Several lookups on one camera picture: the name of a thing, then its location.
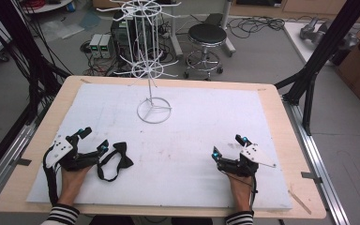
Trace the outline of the black computer tower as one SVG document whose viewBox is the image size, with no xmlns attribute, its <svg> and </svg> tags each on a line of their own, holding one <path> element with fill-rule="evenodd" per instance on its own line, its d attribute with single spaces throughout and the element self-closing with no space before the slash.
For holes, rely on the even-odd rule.
<svg viewBox="0 0 360 225">
<path fill-rule="evenodd" d="M 116 60 L 122 67 L 127 64 L 125 59 L 137 60 L 139 51 L 148 51 L 148 58 L 154 58 L 152 25 L 141 18 L 126 17 L 121 10 L 113 14 L 111 34 Z"/>
</svg>

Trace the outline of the person's left hand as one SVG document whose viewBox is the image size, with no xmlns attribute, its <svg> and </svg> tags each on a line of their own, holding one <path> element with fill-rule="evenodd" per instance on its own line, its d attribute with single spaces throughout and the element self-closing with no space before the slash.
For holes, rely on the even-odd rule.
<svg viewBox="0 0 360 225">
<path fill-rule="evenodd" d="M 62 196 L 77 196 L 82 185 L 85 176 L 89 172 L 90 167 L 80 169 L 78 171 L 62 170 Z"/>
</svg>

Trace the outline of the grey tape piece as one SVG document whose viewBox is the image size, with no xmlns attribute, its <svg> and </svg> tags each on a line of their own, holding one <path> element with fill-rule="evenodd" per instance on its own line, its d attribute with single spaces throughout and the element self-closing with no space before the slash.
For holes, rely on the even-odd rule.
<svg viewBox="0 0 360 225">
<path fill-rule="evenodd" d="M 311 179 L 315 184 L 321 184 L 323 182 L 322 178 L 315 175 L 312 172 L 301 172 L 301 176 L 306 179 Z"/>
</svg>

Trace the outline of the grey bench power supply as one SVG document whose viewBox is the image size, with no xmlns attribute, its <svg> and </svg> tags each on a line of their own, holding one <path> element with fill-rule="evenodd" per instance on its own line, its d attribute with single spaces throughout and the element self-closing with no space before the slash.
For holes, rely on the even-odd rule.
<svg viewBox="0 0 360 225">
<path fill-rule="evenodd" d="M 99 43 L 101 41 L 101 38 L 102 38 L 101 34 L 94 34 L 91 41 L 90 41 L 90 43 L 89 43 L 91 53 L 95 58 L 101 58 L 102 57 L 100 49 L 99 49 Z"/>
<path fill-rule="evenodd" d="M 103 35 L 99 42 L 99 49 L 102 58 L 111 58 L 113 52 L 112 37 L 110 35 Z"/>
</svg>

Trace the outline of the person's right hand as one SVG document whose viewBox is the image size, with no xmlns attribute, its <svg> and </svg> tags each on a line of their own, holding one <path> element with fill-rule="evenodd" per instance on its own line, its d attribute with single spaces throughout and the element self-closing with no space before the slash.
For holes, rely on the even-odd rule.
<svg viewBox="0 0 360 225">
<path fill-rule="evenodd" d="M 252 178 L 241 177 L 228 173 L 233 198 L 238 202 L 246 202 L 250 199 L 252 190 Z"/>
</svg>

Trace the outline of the person's dark pants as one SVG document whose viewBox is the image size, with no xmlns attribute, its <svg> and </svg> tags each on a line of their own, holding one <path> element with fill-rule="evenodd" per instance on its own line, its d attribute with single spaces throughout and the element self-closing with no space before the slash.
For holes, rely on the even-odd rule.
<svg viewBox="0 0 360 225">
<path fill-rule="evenodd" d="M 89 225 L 213 225 L 210 217 L 170 217 L 153 220 L 131 216 L 94 216 Z"/>
</svg>

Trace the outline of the black bow tie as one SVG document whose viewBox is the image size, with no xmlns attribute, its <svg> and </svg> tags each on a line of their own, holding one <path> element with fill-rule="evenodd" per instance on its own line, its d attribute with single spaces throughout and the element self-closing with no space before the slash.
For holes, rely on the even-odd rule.
<svg viewBox="0 0 360 225">
<path fill-rule="evenodd" d="M 127 149 L 128 145 L 126 142 L 116 142 L 113 145 L 114 151 L 111 152 L 108 156 L 106 156 L 104 159 L 102 159 L 101 162 L 97 165 L 97 176 L 100 180 L 104 180 L 107 182 L 113 182 L 119 175 L 120 171 L 122 169 L 127 169 L 133 165 L 133 161 L 127 156 Z M 116 176 L 108 179 L 104 176 L 104 171 L 102 167 L 106 165 L 110 159 L 115 156 L 116 154 L 120 155 L 120 160 L 116 167 Z"/>
</svg>

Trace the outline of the grey metal stand leg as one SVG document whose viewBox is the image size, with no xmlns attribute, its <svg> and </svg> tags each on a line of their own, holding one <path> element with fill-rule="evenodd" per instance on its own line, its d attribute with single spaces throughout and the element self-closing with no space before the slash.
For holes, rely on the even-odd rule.
<svg viewBox="0 0 360 225">
<path fill-rule="evenodd" d="M 223 10 L 222 10 L 222 21 L 221 21 L 221 28 L 226 32 L 229 33 L 229 15 L 230 15 L 230 9 L 232 5 L 233 0 L 224 0 Z M 228 55 L 230 57 L 233 56 L 233 54 L 236 52 L 236 49 L 234 48 L 233 44 L 231 43 L 230 39 L 226 37 L 224 47 L 226 48 Z"/>
</svg>

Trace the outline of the black round stool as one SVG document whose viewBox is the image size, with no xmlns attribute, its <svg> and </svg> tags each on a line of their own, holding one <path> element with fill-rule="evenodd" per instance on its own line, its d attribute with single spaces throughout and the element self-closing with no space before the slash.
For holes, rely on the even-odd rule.
<svg viewBox="0 0 360 225">
<path fill-rule="evenodd" d="M 189 77 L 191 69 L 205 72 L 206 81 L 211 80 L 211 72 L 215 70 L 218 74 L 223 72 L 223 66 L 217 54 L 211 51 L 212 48 L 220 47 L 227 38 L 226 32 L 218 25 L 210 23 L 199 23 L 189 28 L 188 39 L 200 46 L 200 49 L 189 53 L 185 59 L 187 69 L 184 78 Z"/>
</svg>

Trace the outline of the white foam mat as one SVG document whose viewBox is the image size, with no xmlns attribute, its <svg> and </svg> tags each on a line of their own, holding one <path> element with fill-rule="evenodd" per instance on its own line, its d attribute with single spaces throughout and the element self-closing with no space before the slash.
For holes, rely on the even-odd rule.
<svg viewBox="0 0 360 225">
<path fill-rule="evenodd" d="M 83 153 L 103 141 L 127 144 L 133 164 L 119 170 L 110 151 L 105 178 L 87 174 L 78 203 L 227 208 L 228 179 L 212 158 L 217 149 L 238 158 L 246 137 L 271 161 L 257 171 L 257 210 L 288 211 L 293 204 L 263 109 L 266 85 L 255 90 L 197 87 L 148 88 L 141 84 L 84 83 L 58 129 L 61 136 L 90 127 L 79 143 Z"/>
</svg>

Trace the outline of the aluminium rail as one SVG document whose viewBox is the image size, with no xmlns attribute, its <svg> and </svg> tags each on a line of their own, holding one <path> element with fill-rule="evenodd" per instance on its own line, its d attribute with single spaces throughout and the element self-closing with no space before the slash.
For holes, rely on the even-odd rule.
<svg viewBox="0 0 360 225">
<path fill-rule="evenodd" d="M 11 170 L 22 157 L 37 129 L 36 122 L 15 123 L 0 142 L 0 186 L 11 175 Z"/>
<path fill-rule="evenodd" d="M 299 106 L 293 106 L 283 100 L 285 110 L 291 120 L 296 137 L 300 140 L 302 151 L 307 160 L 314 180 L 321 195 L 324 208 L 334 225 L 351 225 L 340 198 L 326 170 L 320 151 L 311 135 L 303 127 L 303 113 Z"/>
</svg>

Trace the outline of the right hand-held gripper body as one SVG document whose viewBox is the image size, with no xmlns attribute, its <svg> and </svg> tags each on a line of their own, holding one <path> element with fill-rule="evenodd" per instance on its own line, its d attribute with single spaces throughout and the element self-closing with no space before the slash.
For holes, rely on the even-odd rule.
<svg viewBox="0 0 360 225">
<path fill-rule="evenodd" d="M 217 169 L 241 177 L 254 176 L 259 166 L 276 168 L 276 162 L 258 144 L 252 143 L 241 148 L 239 159 L 229 159 L 217 151 Z"/>
</svg>

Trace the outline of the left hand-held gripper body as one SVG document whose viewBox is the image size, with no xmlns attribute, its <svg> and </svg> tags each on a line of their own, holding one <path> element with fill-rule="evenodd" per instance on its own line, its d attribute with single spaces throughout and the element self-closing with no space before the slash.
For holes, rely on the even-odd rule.
<svg viewBox="0 0 360 225">
<path fill-rule="evenodd" d="M 60 164 L 66 171 L 78 171 L 97 164 L 100 158 L 99 150 L 90 153 L 78 152 L 78 142 L 84 138 L 84 135 L 78 134 L 58 135 L 45 153 L 45 167 L 52 168 Z"/>
</svg>

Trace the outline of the thin wooden stick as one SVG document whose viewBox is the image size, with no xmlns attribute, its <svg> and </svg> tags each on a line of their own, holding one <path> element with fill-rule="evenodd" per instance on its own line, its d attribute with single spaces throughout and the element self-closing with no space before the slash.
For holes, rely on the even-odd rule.
<svg viewBox="0 0 360 225">
<path fill-rule="evenodd" d="M 311 210 L 307 207 L 306 204 L 291 190 L 288 190 L 289 194 L 294 198 L 294 200 L 309 214 L 311 215 Z"/>
</svg>

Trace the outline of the black metal frame post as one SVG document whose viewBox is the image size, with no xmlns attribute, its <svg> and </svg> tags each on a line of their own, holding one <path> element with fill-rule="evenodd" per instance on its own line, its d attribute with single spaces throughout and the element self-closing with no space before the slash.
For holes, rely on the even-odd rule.
<svg viewBox="0 0 360 225">
<path fill-rule="evenodd" d="M 275 84 L 276 89 L 289 84 L 292 85 L 291 89 L 283 95 L 285 101 L 291 105 L 298 105 L 301 96 L 305 96 L 302 128 L 308 136 L 311 135 L 310 118 L 316 78 L 340 41 L 351 30 L 359 17 L 360 0 L 346 0 L 305 65 L 291 77 Z"/>
<path fill-rule="evenodd" d="M 49 108 L 62 87 L 64 79 L 72 73 L 67 67 L 58 67 L 49 61 L 36 44 L 32 30 L 42 40 L 50 57 L 56 56 L 42 35 L 40 26 L 30 22 L 18 0 L 0 0 L 0 42 L 28 81 L 29 103 L 26 107 L 28 122 L 39 117 L 38 107 Z"/>
</svg>

